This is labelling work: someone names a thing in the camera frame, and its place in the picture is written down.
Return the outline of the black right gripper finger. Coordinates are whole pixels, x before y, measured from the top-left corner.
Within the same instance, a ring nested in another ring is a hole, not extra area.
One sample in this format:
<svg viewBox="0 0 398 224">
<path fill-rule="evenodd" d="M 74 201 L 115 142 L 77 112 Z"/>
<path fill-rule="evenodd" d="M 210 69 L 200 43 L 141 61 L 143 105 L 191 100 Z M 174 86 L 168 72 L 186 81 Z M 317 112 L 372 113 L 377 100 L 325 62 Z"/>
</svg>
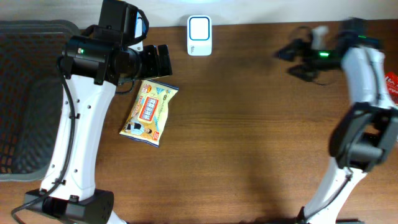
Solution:
<svg viewBox="0 0 398 224">
<path fill-rule="evenodd" d="M 318 78 L 318 71 L 308 65 L 295 65 L 287 70 L 288 74 L 305 82 L 313 82 Z"/>
<path fill-rule="evenodd" d="M 294 39 L 285 47 L 282 47 L 278 51 L 276 51 L 273 56 L 275 58 L 279 58 L 281 60 L 286 61 L 294 61 L 296 56 L 302 54 L 303 50 L 305 50 L 307 43 L 302 39 Z"/>
</svg>

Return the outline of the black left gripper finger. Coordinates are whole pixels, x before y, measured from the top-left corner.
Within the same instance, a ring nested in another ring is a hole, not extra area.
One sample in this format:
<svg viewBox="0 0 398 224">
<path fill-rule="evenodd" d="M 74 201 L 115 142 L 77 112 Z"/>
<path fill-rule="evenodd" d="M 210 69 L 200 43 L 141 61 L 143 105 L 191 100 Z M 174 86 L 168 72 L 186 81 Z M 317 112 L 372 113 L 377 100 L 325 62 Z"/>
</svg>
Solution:
<svg viewBox="0 0 398 224">
<path fill-rule="evenodd" d="M 170 62 L 169 48 L 167 45 L 159 45 L 159 76 L 165 77 L 172 75 L 172 66 Z"/>
<path fill-rule="evenodd" d="M 146 46 L 146 67 L 147 67 L 147 78 L 154 78 L 159 76 L 159 56 L 157 47 L 154 45 Z"/>
</svg>

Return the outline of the yellow wet wipes pack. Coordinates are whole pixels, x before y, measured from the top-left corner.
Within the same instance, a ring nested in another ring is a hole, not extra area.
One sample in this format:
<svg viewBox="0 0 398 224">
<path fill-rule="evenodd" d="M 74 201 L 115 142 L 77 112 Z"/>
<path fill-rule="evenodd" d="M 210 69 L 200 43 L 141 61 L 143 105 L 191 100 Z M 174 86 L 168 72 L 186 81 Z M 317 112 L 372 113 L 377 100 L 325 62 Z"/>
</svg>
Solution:
<svg viewBox="0 0 398 224">
<path fill-rule="evenodd" d="M 144 80 L 120 135 L 159 147 L 169 114 L 169 101 L 178 91 L 176 86 Z"/>
</svg>

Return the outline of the red snack bag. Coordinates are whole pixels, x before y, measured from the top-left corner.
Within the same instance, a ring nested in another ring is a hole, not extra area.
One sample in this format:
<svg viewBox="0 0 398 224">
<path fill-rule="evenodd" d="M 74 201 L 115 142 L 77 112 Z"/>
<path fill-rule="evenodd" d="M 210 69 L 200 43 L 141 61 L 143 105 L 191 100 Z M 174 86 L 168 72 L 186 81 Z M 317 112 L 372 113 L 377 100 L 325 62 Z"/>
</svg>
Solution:
<svg viewBox="0 0 398 224">
<path fill-rule="evenodd" d="M 394 72 L 388 72 L 385 74 L 385 82 L 389 95 L 395 105 L 398 105 L 398 84 L 397 75 Z"/>
</svg>

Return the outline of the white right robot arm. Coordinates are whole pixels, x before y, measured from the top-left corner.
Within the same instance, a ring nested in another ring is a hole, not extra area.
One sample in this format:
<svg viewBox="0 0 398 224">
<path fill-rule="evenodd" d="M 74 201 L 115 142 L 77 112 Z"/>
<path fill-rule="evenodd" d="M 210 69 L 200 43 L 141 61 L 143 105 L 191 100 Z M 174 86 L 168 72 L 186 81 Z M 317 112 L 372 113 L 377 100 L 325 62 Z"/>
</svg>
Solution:
<svg viewBox="0 0 398 224">
<path fill-rule="evenodd" d="M 287 71 L 307 82 L 321 71 L 342 70 L 351 106 L 331 134 L 326 174 L 293 223 L 339 223 L 338 214 L 351 192 L 396 145 L 397 105 L 387 89 L 381 42 L 368 37 L 365 19 L 343 20 L 333 49 L 323 42 L 327 26 L 306 30 L 306 40 L 293 39 L 274 56 L 289 62 L 300 57 L 301 64 Z"/>
</svg>

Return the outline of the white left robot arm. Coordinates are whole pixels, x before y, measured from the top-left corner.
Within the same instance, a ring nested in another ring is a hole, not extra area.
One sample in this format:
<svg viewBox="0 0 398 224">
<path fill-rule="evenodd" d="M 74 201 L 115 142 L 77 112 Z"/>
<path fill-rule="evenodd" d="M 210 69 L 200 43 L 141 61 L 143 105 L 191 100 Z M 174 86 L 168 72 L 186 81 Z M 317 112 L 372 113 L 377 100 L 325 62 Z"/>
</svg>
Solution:
<svg viewBox="0 0 398 224">
<path fill-rule="evenodd" d="M 138 7 L 104 1 L 99 22 L 65 44 L 57 59 L 63 105 L 49 168 L 22 208 L 62 223 L 121 223 L 114 194 L 96 188 L 104 119 L 118 85 L 172 74 L 166 45 L 143 45 L 149 21 Z"/>
</svg>

